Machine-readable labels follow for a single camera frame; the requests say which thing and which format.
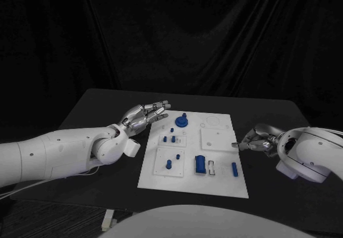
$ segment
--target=table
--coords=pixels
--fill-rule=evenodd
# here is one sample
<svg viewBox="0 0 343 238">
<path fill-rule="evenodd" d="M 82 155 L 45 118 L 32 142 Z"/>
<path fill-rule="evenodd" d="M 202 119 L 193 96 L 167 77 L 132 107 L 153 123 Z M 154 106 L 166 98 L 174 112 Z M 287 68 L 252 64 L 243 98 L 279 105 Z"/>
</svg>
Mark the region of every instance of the table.
<svg viewBox="0 0 343 238">
<path fill-rule="evenodd" d="M 308 126 L 291 101 L 89 89 L 59 129 L 102 127 L 118 123 L 137 104 L 169 100 L 171 110 L 230 114 L 241 140 L 256 123 L 290 130 Z M 76 176 L 40 184 L 11 198 L 143 212 L 157 207 L 193 204 L 220 207 L 271 219 L 300 230 L 343 234 L 343 182 L 331 174 L 323 183 L 291 180 L 275 169 L 278 158 L 242 151 L 249 199 L 137 188 L 150 126 L 134 136 L 141 144 L 135 158 L 122 155 L 92 176 Z"/>
</svg>

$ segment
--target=black curtain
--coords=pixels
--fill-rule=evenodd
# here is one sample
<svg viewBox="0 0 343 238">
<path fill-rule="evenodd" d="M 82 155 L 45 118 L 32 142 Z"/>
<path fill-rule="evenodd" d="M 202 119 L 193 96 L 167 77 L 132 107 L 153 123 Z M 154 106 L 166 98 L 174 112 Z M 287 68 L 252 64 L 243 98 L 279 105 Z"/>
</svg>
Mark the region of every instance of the black curtain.
<svg viewBox="0 0 343 238">
<path fill-rule="evenodd" d="M 285 99 L 343 129 L 341 6 L 1 1 L 0 142 L 56 128 L 88 88 Z"/>
</svg>

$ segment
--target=blue object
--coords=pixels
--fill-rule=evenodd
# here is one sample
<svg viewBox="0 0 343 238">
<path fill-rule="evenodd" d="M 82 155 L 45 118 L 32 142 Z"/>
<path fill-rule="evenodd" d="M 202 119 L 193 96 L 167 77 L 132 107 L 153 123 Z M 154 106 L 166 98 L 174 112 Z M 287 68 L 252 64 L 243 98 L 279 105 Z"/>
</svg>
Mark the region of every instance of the blue object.
<svg viewBox="0 0 343 238">
<path fill-rule="evenodd" d="M 169 170 L 171 169 L 171 160 L 167 160 L 166 168 L 167 168 Z"/>
<path fill-rule="evenodd" d="M 206 173 L 205 157 L 202 155 L 197 155 L 194 157 L 194 171 L 196 171 L 196 173 L 200 173 L 200 174 Z"/>
<path fill-rule="evenodd" d="M 181 114 L 181 117 L 177 117 L 176 120 L 174 120 L 174 124 L 179 126 L 179 127 L 186 127 L 187 126 L 187 115 L 186 113 Z"/>
<path fill-rule="evenodd" d="M 238 177 L 238 167 L 236 167 L 236 163 L 232 163 L 232 171 L 233 171 L 233 176 Z"/>
</svg>

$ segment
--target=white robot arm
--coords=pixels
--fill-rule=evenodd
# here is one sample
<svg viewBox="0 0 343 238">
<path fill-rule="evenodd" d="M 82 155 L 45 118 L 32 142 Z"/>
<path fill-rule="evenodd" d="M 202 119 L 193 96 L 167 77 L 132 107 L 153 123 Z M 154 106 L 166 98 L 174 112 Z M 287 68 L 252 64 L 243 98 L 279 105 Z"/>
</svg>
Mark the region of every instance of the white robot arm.
<svg viewBox="0 0 343 238">
<path fill-rule="evenodd" d="M 137 105 L 118 124 L 49 132 L 22 142 L 0 144 L 0 187 L 26 180 L 59 179 L 112 164 L 122 153 L 134 157 L 140 144 L 130 139 L 166 118 L 167 101 Z"/>
<path fill-rule="evenodd" d="M 277 169 L 291 178 L 301 176 L 321 183 L 330 172 L 343 180 L 343 139 L 339 131 L 303 127 L 290 131 L 258 124 L 241 143 L 239 150 L 264 151 L 269 157 L 279 156 Z"/>
</svg>

